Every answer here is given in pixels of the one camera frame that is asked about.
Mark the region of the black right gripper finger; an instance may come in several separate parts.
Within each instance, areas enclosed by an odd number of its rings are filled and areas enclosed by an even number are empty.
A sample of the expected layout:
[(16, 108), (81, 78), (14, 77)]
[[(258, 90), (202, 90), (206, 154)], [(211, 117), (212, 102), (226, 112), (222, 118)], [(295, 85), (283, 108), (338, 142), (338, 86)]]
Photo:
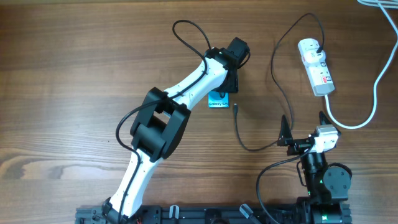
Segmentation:
[(318, 127), (319, 136), (324, 136), (326, 134), (336, 134), (337, 136), (341, 135), (340, 130), (331, 123), (331, 121), (326, 117), (323, 111), (319, 112), (319, 120), (320, 120), (320, 125)]
[(282, 118), (281, 118), (281, 126), (280, 126), (278, 140), (279, 141), (292, 140), (292, 133), (291, 133), (289, 122), (287, 121), (286, 115), (282, 115)]

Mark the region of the light blue Galaxy smartphone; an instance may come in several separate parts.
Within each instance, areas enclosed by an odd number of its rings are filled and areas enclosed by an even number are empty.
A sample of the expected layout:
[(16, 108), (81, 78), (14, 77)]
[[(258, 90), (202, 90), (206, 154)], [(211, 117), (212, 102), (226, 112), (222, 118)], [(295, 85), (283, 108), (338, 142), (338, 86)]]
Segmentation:
[(229, 98), (228, 93), (211, 91), (208, 94), (208, 107), (209, 108), (228, 108)]

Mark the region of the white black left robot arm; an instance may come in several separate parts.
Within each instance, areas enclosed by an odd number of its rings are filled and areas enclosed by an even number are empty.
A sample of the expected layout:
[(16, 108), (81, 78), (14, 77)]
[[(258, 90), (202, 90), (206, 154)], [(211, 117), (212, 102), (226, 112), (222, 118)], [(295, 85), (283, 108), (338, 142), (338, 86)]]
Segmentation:
[(108, 223), (129, 223), (142, 205), (158, 164), (179, 145), (192, 108), (209, 92), (236, 93), (237, 71), (249, 56), (248, 44), (234, 38), (227, 48), (208, 49), (201, 64), (180, 83), (164, 91), (152, 88), (135, 115), (128, 145), (131, 158), (116, 193), (106, 199), (102, 216)]

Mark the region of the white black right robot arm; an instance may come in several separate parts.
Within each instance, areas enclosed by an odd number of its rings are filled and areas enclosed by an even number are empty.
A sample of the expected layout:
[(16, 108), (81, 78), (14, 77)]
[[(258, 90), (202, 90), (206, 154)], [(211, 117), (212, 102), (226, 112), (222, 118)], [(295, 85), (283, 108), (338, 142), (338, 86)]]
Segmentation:
[(287, 147), (287, 155), (299, 156), (301, 184), (308, 196), (295, 203), (294, 223), (352, 223), (351, 210), (345, 202), (351, 187), (352, 171), (341, 163), (327, 163), (326, 153), (336, 147), (341, 132), (319, 112), (320, 124), (307, 138), (294, 139), (286, 116), (282, 116), (278, 146)]

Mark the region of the white charger plug adapter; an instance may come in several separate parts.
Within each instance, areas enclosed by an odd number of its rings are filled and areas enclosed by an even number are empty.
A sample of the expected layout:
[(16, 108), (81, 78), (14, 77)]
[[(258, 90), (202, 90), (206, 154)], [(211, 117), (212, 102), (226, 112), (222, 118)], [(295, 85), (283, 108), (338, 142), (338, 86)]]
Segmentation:
[(304, 64), (315, 64), (315, 63), (320, 63), (321, 61), (324, 61), (326, 59), (326, 54), (324, 51), (317, 52), (317, 50), (308, 50), (305, 51), (302, 55), (302, 60)]

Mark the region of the white power strip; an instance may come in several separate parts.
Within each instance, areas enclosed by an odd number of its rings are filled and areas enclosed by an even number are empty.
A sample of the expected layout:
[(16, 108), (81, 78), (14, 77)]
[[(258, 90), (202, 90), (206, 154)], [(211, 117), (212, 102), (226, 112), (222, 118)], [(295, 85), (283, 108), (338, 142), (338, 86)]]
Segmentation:
[[(300, 52), (300, 57), (305, 51), (308, 50), (318, 50), (320, 45), (317, 40), (307, 38), (303, 39), (298, 43), (298, 50)], [(303, 66), (307, 72), (308, 79), (310, 81), (313, 93), (315, 96), (325, 96), (335, 90), (335, 86), (331, 77), (331, 73), (326, 64), (326, 59), (320, 63), (315, 64), (304, 64)]]

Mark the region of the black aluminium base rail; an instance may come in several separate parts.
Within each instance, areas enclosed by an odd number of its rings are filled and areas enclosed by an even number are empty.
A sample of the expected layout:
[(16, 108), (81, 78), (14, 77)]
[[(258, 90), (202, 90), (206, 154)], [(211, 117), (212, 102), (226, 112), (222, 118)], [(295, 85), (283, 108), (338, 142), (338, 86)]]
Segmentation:
[(131, 218), (122, 218), (122, 223), (352, 223), (348, 204), (315, 206), (304, 203), (267, 206), (250, 210), (241, 207), (161, 207), (144, 205)]

